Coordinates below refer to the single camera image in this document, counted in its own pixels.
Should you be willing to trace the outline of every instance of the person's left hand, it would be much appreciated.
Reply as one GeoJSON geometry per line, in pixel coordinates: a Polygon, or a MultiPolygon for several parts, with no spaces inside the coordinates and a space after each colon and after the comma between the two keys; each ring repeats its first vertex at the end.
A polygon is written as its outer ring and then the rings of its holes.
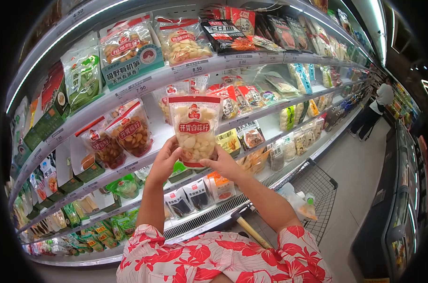
{"type": "Polygon", "coordinates": [[[177,147],[177,136],[174,135],[168,139],[154,160],[150,173],[147,177],[147,182],[162,185],[173,173],[173,166],[178,158],[183,153],[183,149],[177,147]]]}

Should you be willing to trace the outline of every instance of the shopping cart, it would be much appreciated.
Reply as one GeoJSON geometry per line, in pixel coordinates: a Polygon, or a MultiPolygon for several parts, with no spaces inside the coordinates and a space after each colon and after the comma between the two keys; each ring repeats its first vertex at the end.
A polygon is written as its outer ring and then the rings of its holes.
{"type": "MultiPolygon", "coordinates": [[[[319,245],[333,209],[338,183],[310,158],[284,178],[274,190],[278,192],[286,183],[293,185],[295,193],[302,191],[307,194],[310,192],[315,196],[314,206],[318,220],[303,220],[302,224],[315,237],[316,243],[319,245]]],[[[239,223],[263,248],[272,248],[240,214],[244,209],[250,209],[252,205],[252,203],[244,204],[231,214],[231,218],[239,223]]]]}

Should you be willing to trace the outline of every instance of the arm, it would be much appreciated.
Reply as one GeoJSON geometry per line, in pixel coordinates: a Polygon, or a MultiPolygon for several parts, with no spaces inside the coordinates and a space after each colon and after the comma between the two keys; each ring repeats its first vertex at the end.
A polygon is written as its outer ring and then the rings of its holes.
{"type": "Polygon", "coordinates": [[[172,148],[177,144],[177,137],[173,136],[166,141],[156,156],[151,171],[143,188],[142,203],[138,211],[138,227],[141,224],[154,226],[161,234],[164,234],[164,182],[173,172],[173,166],[182,154],[182,149],[172,148]]]}
{"type": "Polygon", "coordinates": [[[200,163],[216,170],[222,177],[236,183],[260,212],[264,221],[277,233],[292,226],[302,226],[293,207],[284,197],[268,189],[246,173],[222,147],[216,145],[217,161],[202,159],[200,163]]]}

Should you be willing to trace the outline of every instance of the person's right hand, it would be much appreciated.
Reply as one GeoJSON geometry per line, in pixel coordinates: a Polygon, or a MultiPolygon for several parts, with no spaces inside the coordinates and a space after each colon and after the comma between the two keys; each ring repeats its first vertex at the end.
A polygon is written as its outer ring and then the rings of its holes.
{"type": "Polygon", "coordinates": [[[222,177],[237,183],[237,180],[243,178],[247,173],[234,161],[233,157],[228,154],[220,145],[216,144],[217,161],[211,159],[202,159],[200,164],[210,167],[217,171],[222,177]]]}

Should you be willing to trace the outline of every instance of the wire basket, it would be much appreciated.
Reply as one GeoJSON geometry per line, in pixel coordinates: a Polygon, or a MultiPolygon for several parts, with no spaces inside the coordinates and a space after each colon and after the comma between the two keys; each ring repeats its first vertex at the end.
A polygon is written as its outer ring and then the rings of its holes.
{"type": "Polygon", "coordinates": [[[275,190],[279,190],[288,182],[293,185],[295,193],[303,191],[304,194],[307,194],[310,192],[315,197],[314,207],[318,220],[303,220],[302,224],[316,237],[316,243],[319,245],[333,209],[338,183],[310,158],[286,177],[275,190]]]}

